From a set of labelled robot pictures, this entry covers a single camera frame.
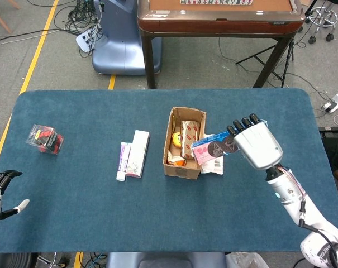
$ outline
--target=chair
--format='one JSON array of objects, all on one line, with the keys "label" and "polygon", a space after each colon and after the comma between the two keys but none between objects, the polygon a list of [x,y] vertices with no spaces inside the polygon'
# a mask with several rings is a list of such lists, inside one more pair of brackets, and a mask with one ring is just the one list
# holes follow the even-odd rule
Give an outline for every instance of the chair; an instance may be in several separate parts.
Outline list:
[{"label": "chair", "polygon": [[[8,0],[8,2],[16,9],[20,9],[20,6],[14,1],[14,0]],[[7,24],[1,19],[0,17],[0,24],[2,25],[2,27],[5,28],[5,30],[10,34],[11,30],[10,28],[7,26]]]},{"label": "chair", "polygon": [[69,260],[66,257],[62,257],[56,263],[56,255],[57,253],[55,252],[53,261],[49,261],[38,253],[4,253],[0,254],[0,268],[35,268],[38,260],[47,264],[48,268],[67,267]]},{"label": "chair", "polygon": [[337,14],[332,10],[334,4],[338,4],[338,0],[328,0],[329,3],[326,7],[315,7],[312,6],[316,1],[313,1],[312,5],[309,8],[309,12],[306,13],[306,23],[312,22],[317,26],[314,34],[309,38],[309,44],[314,44],[316,42],[315,34],[319,32],[321,28],[331,27],[331,31],[326,36],[325,40],[330,42],[334,39],[333,32],[335,30],[335,25],[337,24],[338,17]]}]

